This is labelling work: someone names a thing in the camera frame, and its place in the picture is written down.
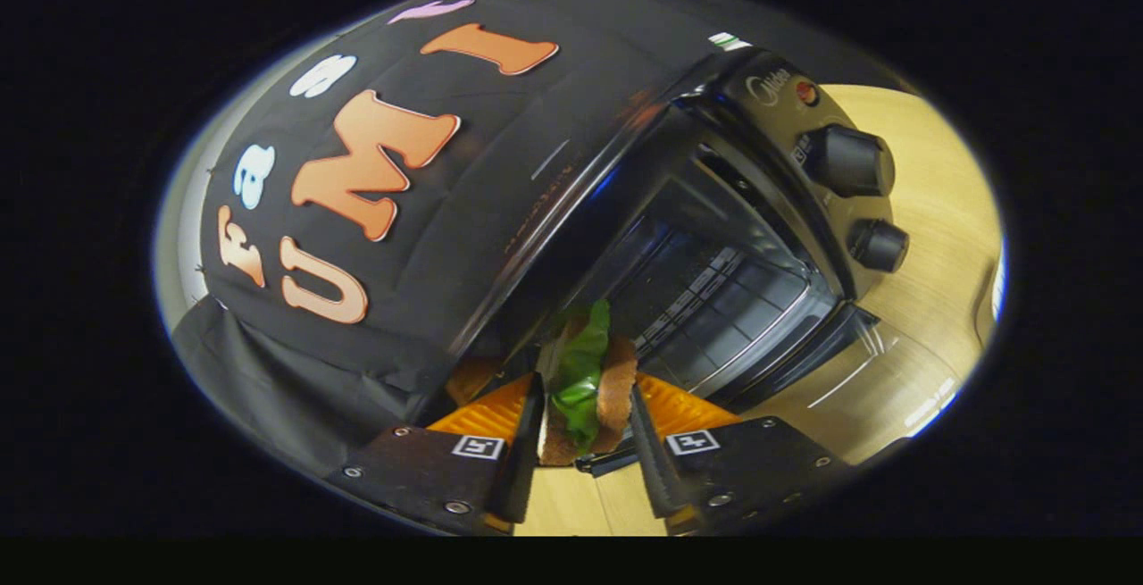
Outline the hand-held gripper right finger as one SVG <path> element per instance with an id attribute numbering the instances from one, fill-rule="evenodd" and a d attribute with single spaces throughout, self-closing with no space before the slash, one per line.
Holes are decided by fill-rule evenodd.
<path id="1" fill-rule="evenodd" d="M 774 415 L 743 420 L 638 372 L 631 430 L 670 535 L 751 535 L 831 495 L 855 467 Z"/>

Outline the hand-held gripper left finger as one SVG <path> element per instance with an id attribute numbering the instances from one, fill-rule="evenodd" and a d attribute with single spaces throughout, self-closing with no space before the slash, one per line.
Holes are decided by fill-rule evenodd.
<path id="1" fill-rule="evenodd" d="M 328 484 L 432 535 L 510 535 L 526 519 L 546 392 L 537 372 L 427 428 L 382 431 L 347 454 Z"/>

